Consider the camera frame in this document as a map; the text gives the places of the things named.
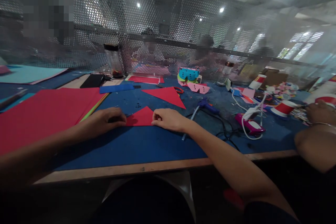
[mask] black cable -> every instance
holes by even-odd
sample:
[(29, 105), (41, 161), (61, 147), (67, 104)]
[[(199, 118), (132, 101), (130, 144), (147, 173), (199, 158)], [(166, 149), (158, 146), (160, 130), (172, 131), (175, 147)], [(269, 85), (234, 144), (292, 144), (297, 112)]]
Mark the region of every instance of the black cable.
[[(218, 116), (218, 117), (217, 117), (217, 116), (215, 116), (215, 115), (213, 115), (213, 114), (210, 114), (208, 111), (206, 111), (206, 110), (204, 110), (204, 109), (200, 109), (200, 110), (203, 111), (204, 113), (208, 114), (209, 116), (214, 117), (214, 118), (216, 118), (216, 119), (218, 119), (218, 120), (221, 121), (222, 126), (223, 126), (223, 131), (217, 133), (217, 134), (216, 134), (216, 137), (218, 137), (220, 134), (223, 133), (224, 136), (225, 136), (225, 138), (226, 138), (229, 142), (231, 142), (232, 145), (233, 145), (233, 146), (240, 152), (238, 146), (231, 140), (231, 137), (233, 136), (233, 134), (234, 134), (235, 132), (239, 132), (239, 131), (238, 131), (237, 129), (236, 129), (236, 130), (233, 130), (233, 126), (232, 126), (232, 124), (231, 124), (228, 120), (224, 119), (223, 117), (221, 117), (221, 116)], [(226, 121), (226, 122), (231, 126), (231, 131), (227, 131), (227, 130), (226, 130), (224, 121)]]

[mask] wooden table edge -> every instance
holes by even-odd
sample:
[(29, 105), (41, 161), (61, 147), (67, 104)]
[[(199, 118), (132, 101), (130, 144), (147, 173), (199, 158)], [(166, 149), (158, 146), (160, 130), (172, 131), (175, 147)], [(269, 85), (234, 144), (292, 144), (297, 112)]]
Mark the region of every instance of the wooden table edge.
[[(276, 158), (288, 158), (297, 156), (296, 150), (284, 150), (276, 152), (263, 152), (245, 154), (251, 161), (266, 160)], [(104, 177), (114, 177), (123, 175), (135, 175), (139, 173), (161, 172), (169, 170), (187, 169), (195, 167), (210, 166), (212, 162), (209, 158), (202, 159), (186, 159), (155, 163), (129, 164), (122, 166), (107, 166), (88, 169), (53, 171), (51, 173), (40, 174), (39, 179), (35, 180), (34, 185), (55, 183), (55, 182), (69, 182), (76, 180), (98, 179)]]

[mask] forearm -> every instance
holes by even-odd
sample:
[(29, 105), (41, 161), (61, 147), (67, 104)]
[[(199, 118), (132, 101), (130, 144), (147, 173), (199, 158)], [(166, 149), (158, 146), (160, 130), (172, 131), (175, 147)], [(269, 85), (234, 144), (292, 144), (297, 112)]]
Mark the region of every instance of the forearm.
[(336, 165), (336, 129), (328, 125), (300, 131), (295, 136), (295, 145), (300, 156), (322, 173)]
[(229, 185), (246, 199), (277, 191), (274, 183), (239, 151), (193, 122), (187, 134), (204, 150)]
[(25, 185), (34, 174), (44, 169), (47, 161), (57, 152), (76, 142), (68, 129), (0, 156), (1, 189)]

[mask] green paper strip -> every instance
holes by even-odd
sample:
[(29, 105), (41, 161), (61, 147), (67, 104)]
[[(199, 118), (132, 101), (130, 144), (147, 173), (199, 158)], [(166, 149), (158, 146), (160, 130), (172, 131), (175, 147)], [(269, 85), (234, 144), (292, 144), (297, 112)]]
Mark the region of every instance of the green paper strip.
[(103, 100), (105, 100), (105, 98), (107, 97), (107, 95), (104, 95), (97, 103), (95, 106), (93, 106), (93, 108), (83, 117), (81, 121), (85, 120), (86, 118), (88, 118), (97, 108), (98, 106), (103, 102)]

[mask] red triangle paper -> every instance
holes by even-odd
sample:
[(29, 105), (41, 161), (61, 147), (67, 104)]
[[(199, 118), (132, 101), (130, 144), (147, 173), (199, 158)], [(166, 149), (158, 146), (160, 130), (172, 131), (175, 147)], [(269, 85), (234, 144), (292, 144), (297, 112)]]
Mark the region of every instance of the red triangle paper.
[(157, 98), (160, 98), (166, 102), (174, 104), (178, 107), (186, 109), (174, 87), (164, 87), (160, 89), (146, 89), (142, 91), (144, 91), (147, 94), (153, 95)]
[(144, 107), (127, 117), (126, 126), (151, 126), (152, 121), (153, 111), (149, 107)]

